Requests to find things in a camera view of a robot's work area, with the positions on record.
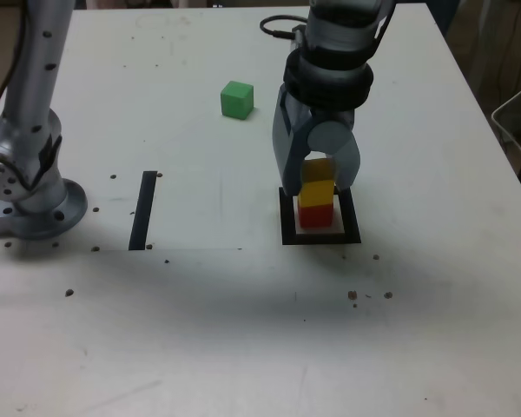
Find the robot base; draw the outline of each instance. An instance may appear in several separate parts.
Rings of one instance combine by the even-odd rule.
[[[50,211],[27,214],[11,202],[0,200],[0,237],[37,240],[55,237],[73,228],[87,211],[83,188],[71,180],[63,180],[66,198]]]

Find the cable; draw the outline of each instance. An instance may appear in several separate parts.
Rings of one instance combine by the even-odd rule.
[[[516,98],[518,98],[519,96],[521,96],[521,91],[519,91],[515,96],[513,96],[512,98],[510,98],[507,102],[505,102],[504,104],[502,104],[500,107],[498,107],[497,109],[495,109],[494,111],[492,111],[492,116],[491,116],[491,119],[492,121],[494,122],[494,124],[496,124],[496,126],[499,127],[499,129],[504,132],[507,137],[509,137],[513,143],[515,143],[515,146],[519,149],[519,151],[521,152],[521,145],[519,144],[518,141],[515,140],[515,137],[513,137],[513,135],[508,132],[504,126],[502,126],[499,121],[496,119],[496,114],[498,112],[500,112],[502,109],[504,109],[505,106],[507,106],[509,103],[511,103],[513,100],[515,100]]]
[[[2,98],[2,95],[3,95],[4,91],[6,90],[6,87],[8,87],[11,77],[13,76],[14,71],[16,70],[17,64],[19,63],[19,58],[21,56],[23,44],[25,42],[25,21],[27,20],[27,16],[28,16],[27,0],[23,0],[22,4],[21,4],[19,33],[17,35],[17,48],[16,48],[16,52],[14,54],[14,57],[11,61],[10,69],[8,69],[8,72],[6,73],[6,77],[2,81],[2,84],[0,85],[0,99]]]
[[[264,33],[267,33],[268,35],[277,37],[279,39],[289,39],[292,41],[295,39],[295,34],[293,32],[286,32],[284,30],[270,30],[265,27],[267,23],[273,22],[275,20],[294,20],[295,22],[307,23],[307,20],[304,17],[291,15],[270,16],[260,21],[259,27],[260,30],[262,30]]]

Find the black tape strip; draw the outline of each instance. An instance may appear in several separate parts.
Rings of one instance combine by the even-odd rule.
[[[361,243],[359,225],[353,206],[351,190],[345,189],[341,193],[334,188],[333,193],[340,200],[341,221],[343,233],[332,234],[297,234],[295,231],[295,211],[293,197],[287,196],[280,187],[280,222],[282,245],[343,245],[347,243]]]
[[[135,209],[133,228],[129,238],[129,250],[145,250],[147,243],[148,222],[155,197],[156,171],[144,171],[141,179],[139,199]]]

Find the red cube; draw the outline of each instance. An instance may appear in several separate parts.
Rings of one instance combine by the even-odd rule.
[[[329,228],[333,220],[333,204],[301,207],[297,202],[299,225],[302,228]]]

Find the stacked cubes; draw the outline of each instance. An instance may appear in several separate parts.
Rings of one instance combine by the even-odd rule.
[[[303,186],[297,199],[302,228],[329,228],[333,220],[333,162],[328,158],[303,162]]]

